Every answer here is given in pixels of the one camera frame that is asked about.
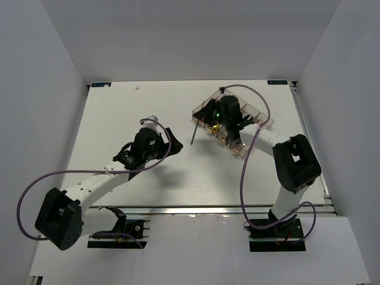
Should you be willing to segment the green chopstick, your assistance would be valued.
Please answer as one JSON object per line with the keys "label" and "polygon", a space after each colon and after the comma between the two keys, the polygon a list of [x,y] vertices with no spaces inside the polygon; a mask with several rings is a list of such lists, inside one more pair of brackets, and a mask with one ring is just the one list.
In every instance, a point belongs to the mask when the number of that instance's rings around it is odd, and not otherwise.
{"label": "green chopstick", "polygon": [[194,143],[195,136],[196,136],[197,129],[198,129],[198,125],[199,125],[199,120],[196,121],[195,128],[194,128],[194,131],[193,131],[193,134],[192,134],[192,138],[191,138],[191,143],[190,143],[190,145],[193,145],[193,143]]}

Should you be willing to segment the colourful rainbow spoon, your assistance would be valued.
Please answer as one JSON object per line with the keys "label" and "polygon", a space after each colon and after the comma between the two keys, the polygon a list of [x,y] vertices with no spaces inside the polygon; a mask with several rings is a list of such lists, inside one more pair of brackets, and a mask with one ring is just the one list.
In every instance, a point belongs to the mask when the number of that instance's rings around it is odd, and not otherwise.
{"label": "colourful rainbow spoon", "polygon": [[216,134],[220,129],[220,125],[210,125],[208,127],[208,130],[212,133],[212,134]]}

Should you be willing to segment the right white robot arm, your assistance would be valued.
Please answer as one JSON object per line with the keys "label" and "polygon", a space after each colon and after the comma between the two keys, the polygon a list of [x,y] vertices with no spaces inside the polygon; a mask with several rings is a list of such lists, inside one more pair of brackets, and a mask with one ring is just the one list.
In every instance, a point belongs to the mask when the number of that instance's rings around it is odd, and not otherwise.
{"label": "right white robot arm", "polygon": [[211,96],[193,110],[192,118],[238,156],[247,159],[257,148],[274,159],[280,190],[261,229],[268,228],[277,237],[288,232],[306,190],[321,175],[308,139],[270,131],[273,120],[235,95]]}

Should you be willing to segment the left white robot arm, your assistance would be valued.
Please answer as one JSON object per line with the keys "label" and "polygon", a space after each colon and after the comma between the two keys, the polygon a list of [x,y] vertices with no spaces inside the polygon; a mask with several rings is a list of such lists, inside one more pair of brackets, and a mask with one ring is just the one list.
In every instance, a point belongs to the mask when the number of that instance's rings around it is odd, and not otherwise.
{"label": "left white robot arm", "polygon": [[127,222],[126,214],[115,206],[93,208],[93,204],[115,188],[136,177],[148,162],[178,154],[183,144],[165,128],[164,142],[157,128],[142,127],[132,142],[125,144],[100,172],[86,180],[60,190],[51,189],[45,196],[36,229],[57,248],[69,249],[80,237],[134,239],[135,226]]}

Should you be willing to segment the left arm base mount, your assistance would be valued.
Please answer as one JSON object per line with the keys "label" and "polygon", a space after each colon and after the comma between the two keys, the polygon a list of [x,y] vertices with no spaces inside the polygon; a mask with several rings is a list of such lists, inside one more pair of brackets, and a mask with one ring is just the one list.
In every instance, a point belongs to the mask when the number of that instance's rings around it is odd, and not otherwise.
{"label": "left arm base mount", "polygon": [[83,222],[91,249],[144,249],[150,235],[150,220],[114,206],[88,209]]}

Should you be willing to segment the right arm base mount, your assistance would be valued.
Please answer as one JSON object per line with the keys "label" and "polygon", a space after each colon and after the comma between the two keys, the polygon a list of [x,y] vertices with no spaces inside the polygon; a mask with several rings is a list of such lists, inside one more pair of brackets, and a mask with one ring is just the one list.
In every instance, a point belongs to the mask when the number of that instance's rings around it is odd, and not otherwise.
{"label": "right arm base mount", "polygon": [[302,224],[299,218],[282,222],[269,229],[253,229],[247,222],[243,224],[249,235],[251,252],[305,252]]}

